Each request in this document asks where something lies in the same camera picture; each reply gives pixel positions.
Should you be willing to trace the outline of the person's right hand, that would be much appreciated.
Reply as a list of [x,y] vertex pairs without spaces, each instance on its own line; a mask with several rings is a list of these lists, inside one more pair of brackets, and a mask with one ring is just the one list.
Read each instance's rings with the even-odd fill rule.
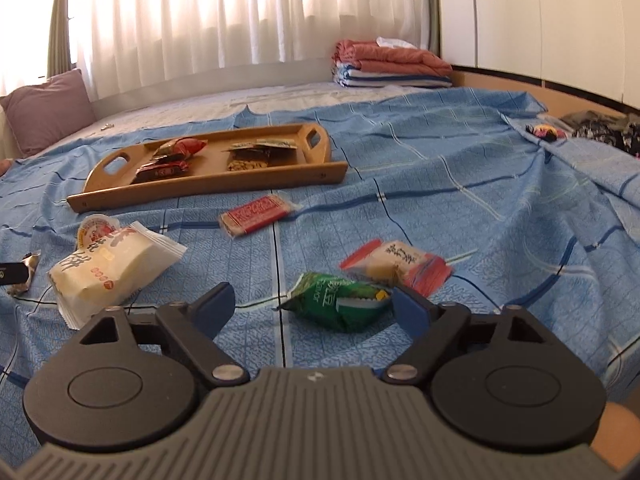
[[590,448],[616,470],[640,452],[640,419],[622,404],[608,402]]

